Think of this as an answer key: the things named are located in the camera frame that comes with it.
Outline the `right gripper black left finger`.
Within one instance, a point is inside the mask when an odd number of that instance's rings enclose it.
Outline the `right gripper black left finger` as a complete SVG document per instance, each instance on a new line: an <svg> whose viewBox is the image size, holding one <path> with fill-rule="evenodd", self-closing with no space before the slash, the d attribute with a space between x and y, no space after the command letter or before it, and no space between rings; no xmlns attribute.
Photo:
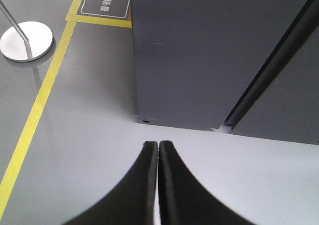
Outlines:
<svg viewBox="0 0 319 225"><path fill-rule="evenodd" d="M158 144L146 141L137 159L102 199L67 225L153 225Z"/></svg>

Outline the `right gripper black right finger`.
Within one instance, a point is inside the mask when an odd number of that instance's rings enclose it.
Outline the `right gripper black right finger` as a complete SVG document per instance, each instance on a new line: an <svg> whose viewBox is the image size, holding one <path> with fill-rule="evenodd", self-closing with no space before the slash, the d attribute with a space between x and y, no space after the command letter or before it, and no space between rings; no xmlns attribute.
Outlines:
<svg viewBox="0 0 319 225"><path fill-rule="evenodd" d="M187 168L171 141L159 144L162 225L251 225L215 198Z"/></svg>

